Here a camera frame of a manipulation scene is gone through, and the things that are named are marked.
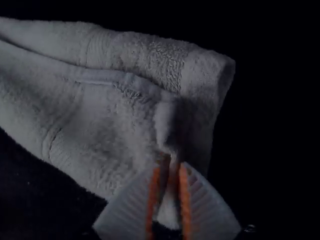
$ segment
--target black background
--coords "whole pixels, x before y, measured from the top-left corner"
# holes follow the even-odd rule
[[[11,1],[1,6],[0,16],[91,22],[117,31],[192,42],[233,58],[236,74],[214,128],[208,179],[241,225],[253,224],[261,233],[266,224],[264,195],[268,194],[266,120],[261,117],[261,65],[273,38],[268,23],[258,17],[259,12],[252,15],[237,8],[222,12],[218,7],[159,8],[158,4],[106,7],[89,1],[70,5]],[[85,239],[105,204],[0,130],[0,240]]]

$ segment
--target orange stripe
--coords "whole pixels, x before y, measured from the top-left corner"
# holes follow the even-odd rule
[[[182,234],[183,240],[191,239],[191,215],[190,215],[190,194],[188,192],[188,173],[185,166],[180,164],[179,169],[180,182],[180,201],[182,215]]]
[[[153,175],[149,184],[149,198],[147,204],[147,213],[146,213],[146,239],[152,240],[153,232],[152,232],[152,215],[154,214],[154,206],[157,203],[157,192],[158,192],[158,179],[160,175],[160,168],[156,167],[153,169]]]

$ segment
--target towel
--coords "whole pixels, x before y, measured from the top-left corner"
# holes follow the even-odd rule
[[[207,175],[234,72],[185,41],[0,17],[0,127],[107,201],[162,153]],[[172,229],[174,192],[157,217]]]

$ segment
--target terry cloth texture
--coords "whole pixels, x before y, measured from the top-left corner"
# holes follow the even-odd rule
[[[110,201],[160,152],[207,174],[234,71],[184,41],[0,17],[0,127]]]

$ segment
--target folded towel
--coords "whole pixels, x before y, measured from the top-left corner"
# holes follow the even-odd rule
[[[234,71],[184,41],[0,17],[0,127],[109,201],[161,152],[207,174]],[[176,228],[165,199],[158,221]]]

